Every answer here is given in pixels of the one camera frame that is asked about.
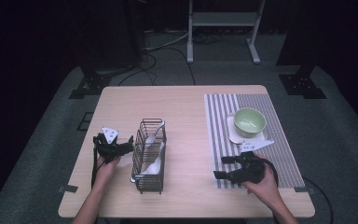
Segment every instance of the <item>gray mat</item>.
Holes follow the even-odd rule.
[[[271,161],[278,172],[280,188],[303,188],[305,186],[296,166],[283,129],[267,94],[206,94],[206,115],[211,153],[215,171],[230,172],[239,169],[238,164],[222,164],[221,157],[236,156],[241,153],[241,145],[229,139],[227,115],[240,108],[251,107],[260,111],[268,124],[263,140],[274,140],[272,145],[260,148],[255,153]],[[242,186],[230,184],[227,180],[216,180],[219,189],[240,189]]]

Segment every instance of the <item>gray carpet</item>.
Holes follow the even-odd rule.
[[[148,46],[176,38],[175,34],[150,34]],[[243,35],[214,36],[219,41],[194,46],[191,70],[196,85],[264,85],[275,106],[289,145],[303,176],[316,183],[327,195],[334,211],[335,223],[358,223],[358,117],[342,97],[335,81],[316,68],[311,78],[327,99],[306,100],[289,96],[279,74],[294,73],[298,66],[275,66],[284,35],[260,35],[256,48],[262,64],[254,65],[244,45]],[[186,55],[186,44],[170,46]],[[185,58],[173,49],[150,53],[154,67],[133,75],[122,85],[193,85]],[[142,67],[154,62],[144,56]],[[139,68],[113,77],[115,86]],[[77,125],[86,112],[92,112],[99,96],[68,99],[83,74],[74,69],[62,83],[44,117],[24,149],[15,169],[0,193],[0,223],[69,223],[58,208],[83,143],[85,132]],[[329,223],[330,211],[323,194],[310,182],[316,214],[301,223]],[[247,223],[273,223],[271,218],[248,219]],[[229,223],[217,220],[217,223]]]

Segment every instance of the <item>human hand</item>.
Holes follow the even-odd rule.
[[[97,175],[95,177],[94,186],[92,189],[100,190],[101,192],[105,192],[109,183],[115,173],[115,169],[117,164],[120,162],[121,157],[115,158],[113,161],[109,163],[104,163],[104,158],[99,157],[97,160],[97,167],[99,167],[97,171]]]
[[[264,178],[258,183],[246,181],[241,183],[248,189],[248,193],[253,193],[266,206],[271,207],[273,203],[282,200],[281,194],[278,191],[277,182],[271,168],[265,164]]]
[[[284,203],[280,192],[278,191],[277,182],[271,168],[265,164],[264,178],[258,183],[246,181],[241,183],[248,189],[248,193],[253,193],[255,196],[271,209],[274,216],[281,224],[297,224],[298,221],[289,211]]]

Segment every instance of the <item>dish rack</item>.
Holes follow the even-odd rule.
[[[147,139],[153,135],[156,138],[147,144]],[[163,190],[166,143],[165,122],[162,119],[143,119],[136,135],[131,173],[131,182],[141,194],[144,191],[161,193]]]

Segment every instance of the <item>white saucer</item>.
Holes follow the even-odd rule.
[[[266,129],[252,138],[247,138],[242,135],[239,135],[237,131],[235,131],[234,115],[235,115],[234,113],[227,114],[228,138],[232,143],[242,144],[243,142],[268,140]]]

